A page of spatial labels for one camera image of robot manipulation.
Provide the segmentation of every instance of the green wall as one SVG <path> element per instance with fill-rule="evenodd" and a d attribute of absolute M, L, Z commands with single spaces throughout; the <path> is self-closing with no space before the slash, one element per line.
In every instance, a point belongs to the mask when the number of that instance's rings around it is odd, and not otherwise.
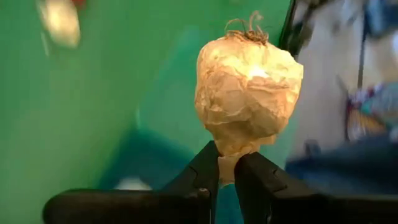
<path fill-rule="evenodd" d="M 96 185 L 184 27 L 214 39 L 260 9 L 275 41 L 276 2 L 88 0 L 80 47 L 48 57 L 35 1 L 0 1 L 0 223 L 40 223 L 52 195 Z"/>

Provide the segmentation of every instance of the green backdrop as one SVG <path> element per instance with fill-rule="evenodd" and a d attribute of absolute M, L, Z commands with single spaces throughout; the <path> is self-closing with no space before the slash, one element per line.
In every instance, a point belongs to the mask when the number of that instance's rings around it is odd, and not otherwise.
<path fill-rule="evenodd" d="M 198 36 L 184 53 L 191 92 L 199 43 L 223 35 L 229 19 L 248 18 L 258 9 L 277 44 L 288 6 L 289 0 L 88 0 L 80 11 L 79 48 L 50 44 L 46 56 L 35 1 L 1 0 L 0 223 L 40 223 L 52 195 L 96 186 L 120 139 L 136 124 L 178 141 L 175 117 L 183 117 L 184 125 L 192 120 L 192 132 L 203 137 L 182 144 L 199 150 L 209 135 L 193 111 L 168 115 L 151 107 L 156 94 L 149 96 L 154 86 L 171 85 L 162 84 L 163 73 L 181 73 L 167 67 L 181 36 L 187 47 L 195 39 L 190 35 Z M 186 30 L 195 31 L 186 36 Z M 193 95 L 184 97 L 179 105 L 193 108 Z M 173 123 L 160 122 L 169 117 Z M 284 139 L 282 147 L 290 148 L 289 135 Z M 286 155 L 270 157 L 282 161 Z"/>

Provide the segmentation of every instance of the green surface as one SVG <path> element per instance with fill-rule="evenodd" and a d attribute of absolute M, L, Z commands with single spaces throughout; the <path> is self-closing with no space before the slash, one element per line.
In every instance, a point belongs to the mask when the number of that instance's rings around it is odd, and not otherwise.
<path fill-rule="evenodd" d="M 0 223 L 40 223 L 52 195 L 96 185 L 187 26 L 203 42 L 222 35 L 228 19 L 259 9 L 275 43 L 288 0 L 232 2 L 88 0 L 80 47 L 50 45 L 47 57 L 35 1 L 0 1 Z M 195 44 L 184 74 L 191 77 Z M 178 126 L 148 128 L 178 141 Z M 193 152 L 204 138 L 184 141 Z"/>

